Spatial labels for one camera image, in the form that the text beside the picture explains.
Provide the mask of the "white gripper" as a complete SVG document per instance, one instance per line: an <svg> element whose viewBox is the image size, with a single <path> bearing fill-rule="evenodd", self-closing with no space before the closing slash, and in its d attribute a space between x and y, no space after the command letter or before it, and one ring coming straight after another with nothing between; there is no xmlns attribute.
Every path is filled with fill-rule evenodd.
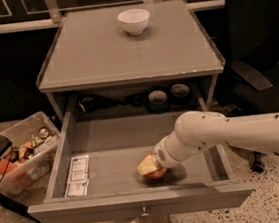
<svg viewBox="0 0 279 223"><path fill-rule="evenodd" d="M141 176L160 169L160 165L172 168L185 160L184 145L174 133L163 138L154 148L155 155L146 156L137 166Z"/></svg>

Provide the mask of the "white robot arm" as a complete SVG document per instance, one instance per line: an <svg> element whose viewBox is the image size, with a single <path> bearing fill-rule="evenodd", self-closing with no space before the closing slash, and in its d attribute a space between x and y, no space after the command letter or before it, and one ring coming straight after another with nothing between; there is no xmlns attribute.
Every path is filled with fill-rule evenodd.
<svg viewBox="0 0 279 223"><path fill-rule="evenodd" d="M268 92L267 113L226 117L216 112L185 112L175 121L174 131L159 141L142 159L138 173L160 177L162 169L176 167L214 145L228 145L279 156L279 92Z"/></svg>

